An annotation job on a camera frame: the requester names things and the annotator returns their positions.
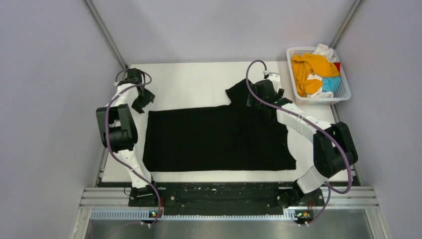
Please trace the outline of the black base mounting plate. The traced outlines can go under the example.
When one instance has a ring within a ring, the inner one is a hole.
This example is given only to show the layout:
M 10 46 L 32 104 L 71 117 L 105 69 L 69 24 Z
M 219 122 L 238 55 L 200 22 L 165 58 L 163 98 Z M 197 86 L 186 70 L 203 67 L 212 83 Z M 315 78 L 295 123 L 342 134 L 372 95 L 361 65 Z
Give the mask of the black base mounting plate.
M 322 190 L 303 194 L 291 183 L 155 183 L 132 188 L 130 207 L 161 206 L 166 216 L 281 215 L 289 207 L 305 210 L 324 205 Z

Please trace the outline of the white t shirt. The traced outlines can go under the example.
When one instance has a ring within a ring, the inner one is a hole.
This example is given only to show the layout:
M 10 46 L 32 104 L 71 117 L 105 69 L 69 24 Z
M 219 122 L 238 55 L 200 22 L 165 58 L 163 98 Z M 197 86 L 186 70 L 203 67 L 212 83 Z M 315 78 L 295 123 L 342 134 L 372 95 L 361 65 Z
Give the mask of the white t shirt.
M 334 50 L 324 44 L 318 44 L 313 54 L 323 56 L 330 63 L 339 62 L 337 58 L 334 56 Z M 322 78 L 323 77 L 317 74 L 309 74 L 307 79 L 319 80 L 322 82 Z M 307 98 L 333 98 L 333 97 L 334 97 L 334 93 L 323 92 L 321 87 L 314 94 L 307 94 Z

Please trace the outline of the left aluminium corner post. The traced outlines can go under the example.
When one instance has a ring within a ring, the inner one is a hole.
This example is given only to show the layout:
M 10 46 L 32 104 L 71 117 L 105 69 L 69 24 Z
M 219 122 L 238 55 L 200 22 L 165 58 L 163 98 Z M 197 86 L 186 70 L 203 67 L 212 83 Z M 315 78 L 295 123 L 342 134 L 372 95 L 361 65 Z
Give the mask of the left aluminium corner post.
M 89 11 L 95 25 L 97 26 L 98 31 L 100 32 L 104 42 L 106 43 L 108 49 L 110 50 L 111 54 L 118 62 L 119 66 L 122 69 L 127 68 L 127 63 L 123 59 L 122 54 L 120 53 L 117 44 L 115 43 L 112 35 L 110 34 L 105 22 L 103 21 L 100 13 L 98 12 L 94 2 L 92 0 L 82 0 L 82 3 L 85 5 L 87 10 Z

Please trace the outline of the red t shirt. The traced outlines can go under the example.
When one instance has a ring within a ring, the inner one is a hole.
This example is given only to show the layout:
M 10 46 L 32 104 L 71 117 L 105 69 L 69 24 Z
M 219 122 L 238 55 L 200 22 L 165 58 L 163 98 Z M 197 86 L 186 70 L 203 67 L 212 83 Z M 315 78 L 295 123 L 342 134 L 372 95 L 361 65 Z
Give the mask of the red t shirt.
M 340 72 L 341 63 L 340 62 L 335 62 L 334 65 L 336 66 L 338 72 Z

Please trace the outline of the aluminium corner post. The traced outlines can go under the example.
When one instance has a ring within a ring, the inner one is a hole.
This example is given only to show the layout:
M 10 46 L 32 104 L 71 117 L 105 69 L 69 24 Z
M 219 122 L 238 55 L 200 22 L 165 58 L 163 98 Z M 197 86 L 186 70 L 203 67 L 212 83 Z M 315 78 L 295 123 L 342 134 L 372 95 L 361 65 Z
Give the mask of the aluminium corner post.
M 100 32 L 104 42 L 106 43 L 108 49 L 110 50 L 111 54 L 118 62 L 119 66 L 122 69 L 127 68 L 127 63 L 123 59 L 122 54 L 120 53 L 117 44 L 115 43 L 112 35 L 110 34 L 105 22 L 103 21 L 100 13 L 98 12 L 94 2 L 92 0 L 82 0 L 82 3 L 85 5 L 87 10 L 89 11 L 95 25 L 97 26 L 98 31 Z
M 330 47 L 336 48 L 340 43 L 343 35 L 345 34 L 346 30 L 348 29 L 350 23 L 355 18 L 356 14 L 362 7 L 362 5 L 366 2 L 366 0 L 355 0 L 353 5 L 351 6 L 350 10 L 348 11 L 344 21 L 342 22 L 341 26 L 339 27 L 334 39 L 332 40 Z

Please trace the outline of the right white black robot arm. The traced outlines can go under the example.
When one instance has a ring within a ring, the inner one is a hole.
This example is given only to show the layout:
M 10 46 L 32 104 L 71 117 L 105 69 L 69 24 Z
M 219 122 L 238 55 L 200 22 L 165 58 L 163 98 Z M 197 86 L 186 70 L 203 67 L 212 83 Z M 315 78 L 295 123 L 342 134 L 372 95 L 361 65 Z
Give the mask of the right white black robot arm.
M 284 97 L 279 74 L 268 71 L 264 74 L 265 78 L 256 83 L 246 80 L 247 105 L 290 127 L 313 146 L 312 165 L 293 182 L 293 201 L 305 205 L 312 199 L 312 192 L 322 185 L 339 194 L 348 193 L 352 188 L 351 166 L 357 161 L 348 126 L 343 122 L 329 123 L 305 112 Z

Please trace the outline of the yellow t shirt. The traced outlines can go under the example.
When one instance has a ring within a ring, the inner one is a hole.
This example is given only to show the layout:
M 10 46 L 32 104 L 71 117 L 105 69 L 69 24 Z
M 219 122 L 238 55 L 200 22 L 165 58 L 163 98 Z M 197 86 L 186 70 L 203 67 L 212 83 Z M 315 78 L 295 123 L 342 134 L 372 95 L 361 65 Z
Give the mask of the yellow t shirt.
M 318 75 L 322 78 L 340 76 L 337 67 L 321 55 L 311 53 L 294 54 L 291 58 L 291 66 L 297 93 L 303 98 L 307 94 L 312 95 L 316 93 L 322 87 L 322 81 L 308 79 L 310 74 Z

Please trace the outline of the right aluminium corner post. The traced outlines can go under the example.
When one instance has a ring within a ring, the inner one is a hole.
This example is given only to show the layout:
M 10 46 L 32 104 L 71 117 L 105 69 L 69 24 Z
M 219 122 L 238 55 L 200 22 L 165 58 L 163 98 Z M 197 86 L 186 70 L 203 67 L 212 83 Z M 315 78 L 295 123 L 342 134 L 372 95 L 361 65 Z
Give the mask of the right aluminium corner post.
M 366 0 L 355 0 L 353 5 L 351 6 L 350 10 L 348 11 L 344 21 L 342 22 L 341 26 L 339 27 L 334 39 L 332 40 L 330 47 L 336 48 L 340 43 L 343 35 L 345 34 L 346 30 L 348 29 L 350 23 L 355 18 L 356 14 L 362 7 L 362 5 L 366 2 Z

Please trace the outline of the white plastic laundry basket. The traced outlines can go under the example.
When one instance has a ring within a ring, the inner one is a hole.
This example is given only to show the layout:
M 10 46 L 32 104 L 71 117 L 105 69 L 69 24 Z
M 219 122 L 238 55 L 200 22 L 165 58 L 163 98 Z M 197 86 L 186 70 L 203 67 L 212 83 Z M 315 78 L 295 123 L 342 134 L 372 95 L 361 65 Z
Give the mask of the white plastic laundry basket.
M 351 92 L 350 92 L 350 88 L 349 88 L 349 85 L 348 85 L 348 82 L 347 82 L 347 79 L 346 79 L 345 72 L 344 72 L 343 67 L 342 67 L 342 63 L 341 63 L 341 67 L 340 67 L 341 83 L 340 83 L 340 86 L 338 87 L 337 91 L 334 93 L 333 98 L 307 98 L 307 97 L 303 98 L 303 97 L 300 97 L 298 95 L 297 90 L 296 90 L 295 81 L 294 81 L 293 70 L 292 70 L 292 66 L 291 66 L 291 58 L 293 57 L 294 54 L 299 54 L 299 55 L 302 55 L 304 53 L 311 53 L 312 54 L 316 50 L 316 48 L 317 48 L 317 46 L 290 47 L 286 51 L 291 81 L 292 81 L 292 85 L 293 85 L 293 92 L 294 92 L 294 96 L 296 98 L 296 102 L 299 103 L 299 104 L 333 105 L 333 104 L 340 102 L 340 101 L 349 100 L 351 98 Z M 334 56 L 340 62 L 339 56 L 338 56 L 338 54 L 336 53 L 335 50 L 334 50 Z

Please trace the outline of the blue t shirt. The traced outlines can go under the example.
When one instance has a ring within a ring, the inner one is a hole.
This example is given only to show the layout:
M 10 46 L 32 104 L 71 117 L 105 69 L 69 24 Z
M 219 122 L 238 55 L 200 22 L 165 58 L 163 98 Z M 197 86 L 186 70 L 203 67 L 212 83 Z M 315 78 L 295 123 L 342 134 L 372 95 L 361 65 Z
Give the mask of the blue t shirt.
M 322 91 L 335 93 L 340 86 L 340 83 L 341 78 L 339 76 L 322 78 Z

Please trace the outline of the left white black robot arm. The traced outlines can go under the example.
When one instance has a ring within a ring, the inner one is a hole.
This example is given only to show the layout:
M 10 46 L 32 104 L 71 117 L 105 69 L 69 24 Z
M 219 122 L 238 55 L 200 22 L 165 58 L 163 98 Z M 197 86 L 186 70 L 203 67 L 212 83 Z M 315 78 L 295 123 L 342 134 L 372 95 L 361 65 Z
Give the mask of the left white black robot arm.
M 110 156 L 123 165 L 131 178 L 131 197 L 141 198 L 148 206 L 159 201 L 159 192 L 153 177 L 140 159 L 137 148 L 138 131 L 132 111 L 143 114 L 145 107 L 153 103 L 155 95 L 146 89 L 151 76 L 137 68 L 120 71 L 126 77 L 116 81 L 116 94 L 111 101 L 96 110 L 100 138 Z

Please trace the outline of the aluminium front frame rail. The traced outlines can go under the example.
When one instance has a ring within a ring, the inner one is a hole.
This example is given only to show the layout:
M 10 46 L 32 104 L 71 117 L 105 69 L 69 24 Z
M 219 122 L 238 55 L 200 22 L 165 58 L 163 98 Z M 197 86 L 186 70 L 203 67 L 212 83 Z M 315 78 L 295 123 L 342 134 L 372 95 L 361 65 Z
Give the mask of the aluminium front frame rail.
M 321 208 L 324 203 L 330 209 L 367 209 L 379 207 L 372 187 L 352 187 L 346 194 L 330 192 L 321 187 L 315 193 L 299 198 L 293 195 L 291 187 L 273 184 L 240 185 L 174 185 L 161 188 L 160 201 L 151 194 L 133 198 L 123 188 L 87 188 L 84 190 L 80 207 L 156 207 L 181 208 L 186 204 L 204 203 L 255 203 L 266 207 L 301 209 Z

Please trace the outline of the black t shirt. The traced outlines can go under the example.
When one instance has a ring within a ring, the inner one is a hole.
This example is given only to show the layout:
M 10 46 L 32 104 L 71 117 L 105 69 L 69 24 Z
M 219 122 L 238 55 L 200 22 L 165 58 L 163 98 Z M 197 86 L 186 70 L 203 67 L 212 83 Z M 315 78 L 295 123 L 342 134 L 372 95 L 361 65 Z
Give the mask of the black t shirt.
M 143 162 L 151 172 L 294 170 L 287 127 L 247 106 L 242 80 L 229 105 L 150 111 Z

